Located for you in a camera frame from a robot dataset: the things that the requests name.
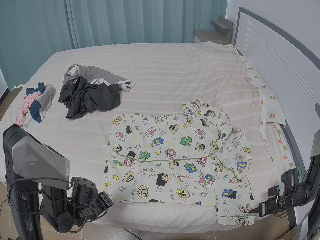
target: pile of clothes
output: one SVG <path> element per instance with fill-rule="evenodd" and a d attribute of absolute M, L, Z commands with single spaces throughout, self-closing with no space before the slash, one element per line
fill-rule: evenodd
<path fill-rule="evenodd" d="M 53 86 L 39 82 L 38 88 L 27 88 L 26 96 L 21 98 L 21 107 L 16 117 L 16 124 L 28 128 L 43 121 L 52 105 Z"/>
<path fill-rule="evenodd" d="M 68 109 L 66 118 L 83 117 L 94 110 L 108 111 L 120 105 L 120 90 L 134 83 L 96 66 L 71 65 L 63 78 L 59 102 Z"/>

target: cartoon print shirt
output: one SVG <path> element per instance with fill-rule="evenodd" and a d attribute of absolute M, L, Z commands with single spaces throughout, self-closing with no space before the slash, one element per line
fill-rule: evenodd
<path fill-rule="evenodd" d="M 252 156 L 245 134 L 200 99 L 182 109 L 184 115 L 115 116 L 104 191 L 114 203 L 210 206 L 221 224 L 253 224 L 246 177 Z"/>

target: white wall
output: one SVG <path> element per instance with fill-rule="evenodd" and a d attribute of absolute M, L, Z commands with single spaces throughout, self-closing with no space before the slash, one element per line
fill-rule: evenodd
<path fill-rule="evenodd" d="M 226 18 L 236 32 L 239 7 L 271 21 L 320 58 L 320 0 L 228 0 Z"/>
<path fill-rule="evenodd" d="M 1 69 L 0 69 L 0 97 L 2 96 L 2 94 L 4 94 L 5 90 L 7 89 L 7 83 L 5 81 L 5 79 L 3 78 Z"/>

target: bed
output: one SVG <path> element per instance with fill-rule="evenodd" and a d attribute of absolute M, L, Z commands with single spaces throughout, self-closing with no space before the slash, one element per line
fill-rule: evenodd
<path fill-rule="evenodd" d="M 261 97 L 247 76 L 248 68 L 253 66 L 246 64 L 251 60 L 254 67 L 259 68 L 260 63 L 255 60 L 257 57 L 251 57 L 249 47 L 253 45 L 250 46 L 246 37 L 250 35 L 248 33 L 241 34 L 239 30 L 237 37 L 241 48 L 241 38 L 245 37 L 246 52 L 232 45 L 212 42 L 121 44 L 57 52 L 40 67 L 12 102 L 0 122 L 0 132 L 15 122 L 20 98 L 26 88 L 35 87 L 38 82 L 52 84 L 56 90 L 52 106 L 45 119 L 28 132 L 70 160 L 71 177 L 88 178 L 102 190 L 105 150 L 114 114 L 180 114 L 183 102 L 200 98 L 221 108 L 235 126 L 245 131 L 255 154 L 248 176 L 258 206 L 267 199 L 267 189 L 280 185 L 280 175 L 298 165 L 301 157 L 297 159 L 297 152 L 291 152 L 293 148 L 297 150 L 294 138 L 288 140 L 284 137 L 290 133 L 294 135 L 294 131 L 283 131 L 277 122 L 265 121 L 262 127 Z M 132 80 L 135 86 L 129 92 L 121 92 L 121 105 L 116 109 L 95 111 L 68 120 L 65 118 L 68 110 L 58 99 L 63 75 L 71 64 L 94 65 L 109 70 Z M 265 74 L 261 74 L 262 79 L 266 79 L 272 91 L 277 90 L 277 86 L 270 85 L 270 77 Z M 0 155 L 2 182 L 5 181 L 4 163 L 4 155 Z M 218 224 L 215 210 L 210 207 L 171 203 L 117 203 L 97 223 L 176 233 L 235 228 Z"/>

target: pink ruffled fabric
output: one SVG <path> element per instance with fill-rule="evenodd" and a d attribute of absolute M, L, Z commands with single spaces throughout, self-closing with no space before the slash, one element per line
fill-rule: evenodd
<path fill-rule="evenodd" d="M 21 98 L 21 107 L 19 108 L 19 113 L 16 116 L 16 124 L 18 126 L 23 125 L 24 121 L 26 120 L 26 114 L 29 111 L 32 102 L 34 102 L 34 100 L 40 95 L 41 93 L 38 91 Z"/>

